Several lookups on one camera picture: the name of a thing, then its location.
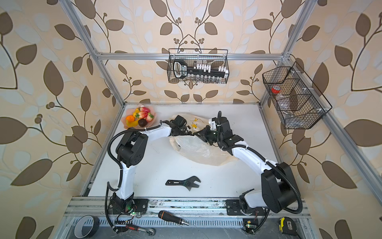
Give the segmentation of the banana print plastic bag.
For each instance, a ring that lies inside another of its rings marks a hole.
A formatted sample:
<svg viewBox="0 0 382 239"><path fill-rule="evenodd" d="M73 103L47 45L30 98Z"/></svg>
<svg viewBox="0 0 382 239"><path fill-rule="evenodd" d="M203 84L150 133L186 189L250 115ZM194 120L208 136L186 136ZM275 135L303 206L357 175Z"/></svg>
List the banana print plastic bag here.
<svg viewBox="0 0 382 239"><path fill-rule="evenodd" d="M209 125L208 119L199 116L186 113L182 113L180 116L186 120L186 127L192 133L198 132ZM238 160L228 152L222 151L218 148L216 143L209 145L197 136L170 136L169 141L175 151L188 160L196 163L211 166L222 166L229 162Z"/></svg>

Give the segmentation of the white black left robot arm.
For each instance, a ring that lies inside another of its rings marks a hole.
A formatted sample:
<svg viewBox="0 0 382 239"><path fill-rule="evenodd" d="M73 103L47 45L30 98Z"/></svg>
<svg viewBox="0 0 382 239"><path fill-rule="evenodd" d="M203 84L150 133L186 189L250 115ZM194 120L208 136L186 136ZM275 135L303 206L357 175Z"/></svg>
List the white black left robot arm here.
<svg viewBox="0 0 382 239"><path fill-rule="evenodd" d="M116 188L107 183L107 192L112 191L113 194L110 202L106 203L105 211L112 208L115 214L137 212L133 201L133 182L136 166L142 161L147 144L163 137L184 135L191 135L191 131L186 119L180 115L157 126L129 128L117 133L107 145L107 154L119 167L119 179Z"/></svg>

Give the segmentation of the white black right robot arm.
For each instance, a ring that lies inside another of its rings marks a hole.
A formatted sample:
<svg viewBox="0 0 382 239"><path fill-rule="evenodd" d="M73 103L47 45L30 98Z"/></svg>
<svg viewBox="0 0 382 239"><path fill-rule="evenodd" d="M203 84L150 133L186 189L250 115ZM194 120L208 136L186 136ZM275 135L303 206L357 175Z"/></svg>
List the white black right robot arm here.
<svg viewBox="0 0 382 239"><path fill-rule="evenodd" d="M301 193L290 166L267 159L247 142L233 133L226 117L218 116L209 120L202 130L194 133L202 141L213 145L240 159L261 177L261 190L250 190L244 194L244 201L249 208L258 207L264 202L265 207L274 213L282 210L300 214L303 209Z"/></svg>

